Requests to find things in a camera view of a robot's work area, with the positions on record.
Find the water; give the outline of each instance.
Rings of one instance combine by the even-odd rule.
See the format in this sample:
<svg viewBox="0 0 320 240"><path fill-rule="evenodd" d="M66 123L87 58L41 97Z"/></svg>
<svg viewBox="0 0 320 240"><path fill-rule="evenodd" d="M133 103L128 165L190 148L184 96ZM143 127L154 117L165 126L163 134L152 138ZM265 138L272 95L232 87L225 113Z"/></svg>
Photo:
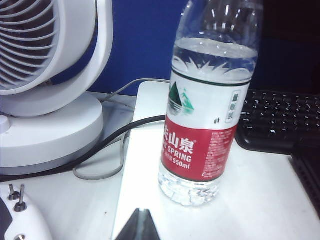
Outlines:
<svg viewBox="0 0 320 240"><path fill-rule="evenodd" d="M183 75L215 83L240 83L252 77L258 52L234 43L182 38L175 42L173 56L173 69Z"/></svg>
<svg viewBox="0 0 320 240"><path fill-rule="evenodd" d="M257 51L243 45L182 38L175 42L172 68L198 80L224 84L245 83L253 75L257 58ZM164 194L174 202L184 206L199 206L210 202L217 195L221 177L209 182L185 180L172 174L161 163L158 180Z"/></svg>

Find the blue wall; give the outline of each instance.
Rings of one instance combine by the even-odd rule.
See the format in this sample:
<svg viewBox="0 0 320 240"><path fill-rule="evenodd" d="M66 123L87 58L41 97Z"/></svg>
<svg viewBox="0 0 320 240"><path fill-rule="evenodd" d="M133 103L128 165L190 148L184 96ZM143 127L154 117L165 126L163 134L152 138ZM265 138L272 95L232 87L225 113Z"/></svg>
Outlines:
<svg viewBox="0 0 320 240"><path fill-rule="evenodd" d="M176 31L186 3L187 0L113 0L111 56L90 91L114 92L138 78L169 79ZM264 37L251 87L290 92L310 92L313 88L313 93L320 93L320 44L312 37L314 27L310 26L319 19L310 22L302 17L302 25L310 27L305 33L305 27L285 24L296 17L300 7L291 15L284 15L290 12L281 6L277 6L277 12L272 2L268 3L264 1ZM299 14L308 15L307 10ZM138 87L137 83L122 94L136 96Z"/></svg>
<svg viewBox="0 0 320 240"><path fill-rule="evenodd" d="M109 62L90 91L110 93L138 78L169 79L180 16L186 0L113 0ZM122 94L137 95L139 84Z"/></svg>

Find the water bottle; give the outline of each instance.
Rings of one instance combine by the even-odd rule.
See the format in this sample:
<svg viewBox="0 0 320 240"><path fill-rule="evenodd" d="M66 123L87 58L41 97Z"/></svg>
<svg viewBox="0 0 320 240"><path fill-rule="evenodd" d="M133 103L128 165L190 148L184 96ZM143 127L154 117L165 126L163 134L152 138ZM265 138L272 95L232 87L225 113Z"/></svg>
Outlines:
<svg viewBox="0 0 320 240"><path fill-rule="evenodd" d="M258 59L262 0L189 0L181 14L158 181L198 206L219 190Z"/></svg>

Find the white fan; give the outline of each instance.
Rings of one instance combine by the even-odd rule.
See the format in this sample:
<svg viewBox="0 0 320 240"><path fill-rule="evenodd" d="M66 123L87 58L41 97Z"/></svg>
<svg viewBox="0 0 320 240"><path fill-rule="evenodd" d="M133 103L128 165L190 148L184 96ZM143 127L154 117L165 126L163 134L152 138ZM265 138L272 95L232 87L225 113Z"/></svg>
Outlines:
<svg viewBox="0 0 320 240"><path fill-rule="evenodd" d="M43 84L76 63L74 78ZM99 77L113 40L111 0L0 0L0 174L38 173L82 156L103 129L102 106L84 93Z"/></svg>

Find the black keyboard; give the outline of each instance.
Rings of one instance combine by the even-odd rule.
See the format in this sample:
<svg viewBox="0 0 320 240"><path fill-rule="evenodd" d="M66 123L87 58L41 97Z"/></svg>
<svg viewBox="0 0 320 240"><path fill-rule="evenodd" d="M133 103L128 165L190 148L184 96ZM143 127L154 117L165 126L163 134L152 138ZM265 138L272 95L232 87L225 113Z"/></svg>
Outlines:
<svg viewBox="0 0 320 240"><path fill-rule="evenodd" d="M320 146L320 96L249 90L235 139L247 150L278 154Z"/></svg>

